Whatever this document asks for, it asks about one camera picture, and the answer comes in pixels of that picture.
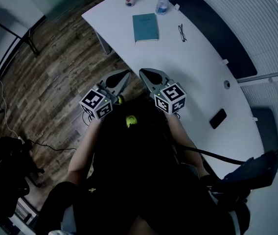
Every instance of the black eyeglasses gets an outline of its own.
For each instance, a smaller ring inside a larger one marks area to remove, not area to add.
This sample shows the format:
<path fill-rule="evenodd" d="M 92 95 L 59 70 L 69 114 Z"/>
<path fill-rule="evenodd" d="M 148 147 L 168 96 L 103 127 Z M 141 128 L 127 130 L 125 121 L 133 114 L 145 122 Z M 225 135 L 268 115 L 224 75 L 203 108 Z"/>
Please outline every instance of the black eyeglasses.
<path fill-rule="evenodd" d="M 185 42 L 187 41 L 185 34 L 183 33 L 183 24 L 178 26 L 179 32 L 180 32 L 180 36 L 182 38 L 182 41 Z"/>

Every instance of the notebook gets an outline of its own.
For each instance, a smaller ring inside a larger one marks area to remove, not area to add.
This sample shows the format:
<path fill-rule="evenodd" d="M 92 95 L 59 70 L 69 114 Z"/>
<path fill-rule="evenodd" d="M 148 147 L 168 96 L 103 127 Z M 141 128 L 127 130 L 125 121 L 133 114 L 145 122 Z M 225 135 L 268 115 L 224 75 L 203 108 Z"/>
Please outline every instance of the notebook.
<path fill-rule="evenodd" d="M 157 41 L 159 28 L 154 13 L 133 16 L 135 41 Z"/>

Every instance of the smartphone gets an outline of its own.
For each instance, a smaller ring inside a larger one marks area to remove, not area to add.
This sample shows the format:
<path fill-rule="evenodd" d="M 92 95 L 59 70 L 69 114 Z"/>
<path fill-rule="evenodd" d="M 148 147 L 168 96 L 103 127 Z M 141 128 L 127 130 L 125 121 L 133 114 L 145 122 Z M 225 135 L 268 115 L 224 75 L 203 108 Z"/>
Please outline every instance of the smartphone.
<path fill-rule="evenodd" d="M 209 123 L 213 127 L 213 129 L 216 129 L 221 122 L 224 121 L 224 119 L 227 117 L 226 112 L 224 109 L 221 109 L 210 121 Z"/>

